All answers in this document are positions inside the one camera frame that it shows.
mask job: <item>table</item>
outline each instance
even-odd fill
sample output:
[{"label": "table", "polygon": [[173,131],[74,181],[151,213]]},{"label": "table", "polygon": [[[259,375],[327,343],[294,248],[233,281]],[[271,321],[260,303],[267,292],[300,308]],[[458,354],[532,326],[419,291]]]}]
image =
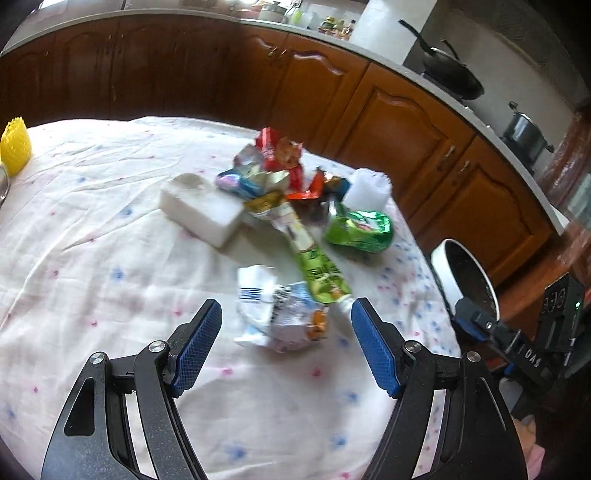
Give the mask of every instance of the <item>table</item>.
[{"label": "table", "polygon": [[[299,352],[239,346],[236,270],[273,266],[301,280],[272,227],[241,226],[221,250],[158,209],[162,183],[183,172],[213,180],[255,132],[184,118],[71,120],[30,129],[34,156],[0,209],[0,436],[36,478],[62,405],[87,357],[133,355],[166,339],[203,301],[223,326],[196,385],[177,401],[211,480],[361,477],[394,400],[371,375],[350,325]],[[349,167],[308,153],[317,166]],[[356,296],[407,339],[459,356],[431,271],[393,202],[393,245],[379,255],[320,244]],[[264,236],[265,248],[259,245]],[[129,396],[142,471],[152,474]],[[415,474],[430,469],[441,422],[436,394]]]}]

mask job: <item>countertop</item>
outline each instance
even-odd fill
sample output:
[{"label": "countertop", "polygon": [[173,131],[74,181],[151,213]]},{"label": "countertop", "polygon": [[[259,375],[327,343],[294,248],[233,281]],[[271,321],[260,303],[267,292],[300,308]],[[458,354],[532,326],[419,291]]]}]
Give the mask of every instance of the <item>countertop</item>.
[{"label": "countertop", "polygon": [[516,158],[515,155],[509,150],[509,148],[501,141],[499,137],[495,134],[493,129],[490,126],[485,125],[482,120],[480,120],[467,106],[462,105],[456,99],[451,97],[448,93],[441,90],[435,84],[429,82],[427,79],[422,78],[420,75],[416,74],[412,70],[394,63],[380,55],[377,55],[374,52],[371,52],[365,48],[359,47],[354,45],[348,41],[340,40],[338,38],[330,37],[328,35],[324,35],[318,31],[313,30],[305,30],[300,27],[296,27],[293,25],[286,25],[286,24],[278,24],[274,22],[265,22],[261,20],[249,20],[249,19],[240,19],[236,17],[231,17],[230,15],[224,15],[216,12],[210,11],[198,11],[194,9],[188,8],[126,8],[124,10],[112,10],[112,11],[103,11],[96,14],[85,15],[82,17],[77,18],[69,18],[66,21],[63,21],[64,18],[61,15],[54,15],[51,18],[46,19],[43,22],[43,26],[39,25],[40,28],[34,29],[31,28],[32,26],[27,26],[26,29],[19,29],[13,35],[13,37],[8,42],[6,48],[3,50],[2,55],[8,53],[9,51],[18,48],[19,46],[37,38],[44,34],[50,33],[55,30],[59,30],[64,27],[68,27],[71,25],[76,25],[82,22],[90,21],[90,20],[98,20],[100,18],[109,18],[109,17],[118,17],[123,15],[141,15],[141,14],[168,14],[168,15],[194,15],[197,17],[206,17],[206,18],[217,18],[220,20],[227,20],[230,22],[237,22],[245,25],[252,25],[255,27],[265,27],[265,28],[272,28],[275,30],[281,30],[288,33],[303,35],[305,37],[313,38],[315,40],[319,40],[325,43],[332,44],[336,47],[342,48],[344,50],[348,50],[352,53],[357,55],[361,55],[366,57],[367,59],[380,64],[387,69],[390,69],[399,75],[406,77],[408,80],[416,83],[422,89],[430,92],[432,95],[437,97],[443,103],[445,103],[449,108],[456,111],[459,115],[461,115],[471,126],[474,127],[483,137],[485,137],[500,153],[505,157],[505,159],[511,164],[511,166],[515,169],[515,171],[523,178],[524,182],[530,188],[532,194],[538,199],[541,207],[544,209],[548,219],[554,226],[554,229],[559,235],[562,235],[564,232],[563,221],[561,222],[558,216],[556,215],[556,210],[552,207],[542,190],[540,189],[539,185],[534,180],[533,176],[527,171],[527,169],[523,166],[523,164]]}]

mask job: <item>white sponge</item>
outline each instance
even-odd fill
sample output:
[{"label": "white sponge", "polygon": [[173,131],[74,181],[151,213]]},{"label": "white sponge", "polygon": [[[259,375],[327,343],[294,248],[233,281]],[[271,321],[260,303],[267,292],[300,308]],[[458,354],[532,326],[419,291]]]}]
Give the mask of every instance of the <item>white sponge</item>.
[{"label": "white sponge", "polygon": [[183,173],[163,185],[160,208],[193,235],[220,248],[238,227],[244,205],[203,177]]}]

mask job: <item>yellow mesh basket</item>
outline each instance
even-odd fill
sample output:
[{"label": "yellow mesh basket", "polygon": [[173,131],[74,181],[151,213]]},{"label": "yellow mesh basket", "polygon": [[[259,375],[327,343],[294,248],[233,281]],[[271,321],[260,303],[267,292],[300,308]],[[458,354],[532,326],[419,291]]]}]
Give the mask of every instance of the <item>yellow mesh basket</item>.
[{"label": "yellow mesh basket", "polygon": [[8,122],[0,139],[0,161],[4,163],[8,174],[14,177],[31,158],[31,139],[25,122],[17,117]]}]

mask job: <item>green snack wrapper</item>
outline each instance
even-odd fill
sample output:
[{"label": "green snack wrapper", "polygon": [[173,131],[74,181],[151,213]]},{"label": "green snack wrapper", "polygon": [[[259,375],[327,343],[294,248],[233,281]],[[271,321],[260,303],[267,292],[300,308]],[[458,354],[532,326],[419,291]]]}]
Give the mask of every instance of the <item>green snack wrapper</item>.
[{"label": "green snack wrapper", "polygon": [[314,242],[293,207],[281,192],[270,192],[244,206],[254,216],[267,220],[289,239],[310,294],[320,303],[333,303],[351,293],[343,274]]},{"label": "green snack wrapper", "polygon": [[352,212],[335,197],[329,200],[324,239],[374,254],[392,243],[394,227],[388,215],[380,212]]}]

